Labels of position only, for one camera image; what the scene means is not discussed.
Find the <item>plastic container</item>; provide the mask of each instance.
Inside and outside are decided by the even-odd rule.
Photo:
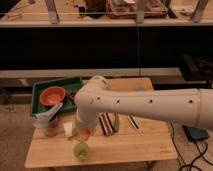
[[[30,115],[35,116],[36,113],[45,112],[50,108],[40,103],[39,96],[41,92],[51,86],[61,86],[66,90],[66,96],[63,100],[63,107],[59,110],[60,113],[67,113],[76,110],[75,104],[70,100],[69,95],[75,94],[82,87],[81,77],[71,77],[55,79],[50,81],[38,82],[33,85],[32,99],[31,99],[31,110]]]
[[[127,4],[121,0],[107,0],[106,11],[110,18],[135,18],[137,12],[137,2]],[[164,18],[168,9],[160,0],[148,0],[145,8],[145,18]]]

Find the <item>food item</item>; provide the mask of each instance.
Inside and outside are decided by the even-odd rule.
[[[75,134],[75,139],[83,142],[88,140],[89,136],[90,136],[90,131],[87,128],[75,128],[74,130],[74,134]]]
[[[84,142],[80,142],[75,145],[73,153],[77,159],[85,160],[89,155],[89,146]]]

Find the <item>wooden table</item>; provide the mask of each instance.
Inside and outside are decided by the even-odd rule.
[[[82,21],[85,20],[79,16],[78,8],[75,8],[73,0],[54,0],[56,9],[60,18],[60,21]],[[82,4],[84,0],[76,0],[76,2]],[[171,8],[176,13],[178,19],[189,19],[189,16],[183,16],[180,11],[175,10],[175,6],[195,7],[198,0],[172,0]],[[203,14],[203,19],[213,19],[213,1],[209,0],[207,7]],[[108,16],[104,15],[99,20],[112,20]],[[44,0],[36,0],[35,4],[29,4],[29,0],[21,0],[15,5],[4,17],[0,19],[0,22],[5,21],[49,21],[48,10]]]
[[[148,78],[111,79],[113,90],[145,89],[151,91],[152,84]],[[59,167],[76,165],[96,165],[127,162],[143,162],[176,159],[167,123],[143,118],[136,118],[140,129],[135,130],[127,116],[119,115],[120,129],[117,134],[104,136],[100,125],[94,136],[87,141],[90,156],[79,161],[73,155],[76,140],[65,138],[62,123],[71,121],[73,114],[64,114],[55,137],[45,137],[43,129],[35,129],[27,154],[25,167]]]

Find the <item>black cable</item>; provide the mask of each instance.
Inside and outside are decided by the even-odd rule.
[[[199,155],[198,155],[197,157],[195,157],[195,158],[191,161],[190,164],[186,164],[186,165],[181,166],[181,167],[179,168],[179,171],[181,171],[183,168],[189,168],[189,171],[191,171],[192,168],[195,168],[195,169],[197,169],[197,170],[199,170],[199,171],[202,171],[202,169],[200,169],[199,167],[195,166],[194,163],[195,163],[199,158],[203,157],[203,155],[207,152],[207,150],[208,150],[208,144],[206,143],[205,145],[206,145],[206,146],[205,146],[205,149],[203,150],[203,152],[200,151]]]
[[[177,153],[178,153],[178,157],[181,159],[181,161],[182,161],[182,163],[184,164],[184,165],[186,165],[186,162],[185,162],[185,160],[183,159],[183,157],[182,157],[182,155],[180,154],[180,151],[178,150],[178,147],[177,147],[177,145],[176,145],[176,143],[175,143],[175,129],[174,129],[174,126],[173,126],[173,124],[170,122],[170,125],[171,125],[171,128],[172,128],[172,142],[173,142],[173,144],[174,144],[174,147],[175,147],[175,149],[176,149],[176,151],[177,151]],[[181,161],[180,161],[180,159],[179,158],[177,158],[177,160],[178,160],[178,163],[179,163],[179,165],[180,165],[180,167],[182,167],[182,164],[181,164]]]
[[[194,163],[195,163],[199,158],[201,158],[201,157],[207,152],[207,150],[208,150],[208,144],[206,143],[205,145],[206,145],[206,146],[205,146],[204,151],[201,152],[197,157],[195,157],[194,160],[192,160],[192,162],[190,163],[191,166],[193,166]]]
[[[201,150],[200,150],[200,148],[199,148],[199,146],[198,146],[197,142],[195,141],[194,143],[195,143],[195,145],[196,145],[196,147],[197,147],[197,150],[198,150],[198,151],[199,151],[199,153],[201,154],[202,152],[201,152]],[[204,160],[207,164],[209,164],[209,165],[213,166],[213,163],[212,163],[212,162],[210,162],[208,159],[206,159],[204,155],[202,156],[202,159],[203,159],[203,160]]]
[[[185,165],[181,166],[178,171],[182,171],[184,168],[195,168],[195,169],[197,169],[199,171],[202,171],[201,168],[199,168],[199,167],[197,167],[195,165],[191,165],[191,164],[185,164]]]

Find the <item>screw hole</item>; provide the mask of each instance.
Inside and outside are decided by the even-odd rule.
[[[189,100],[189,104],[193,104],[193,100]]]

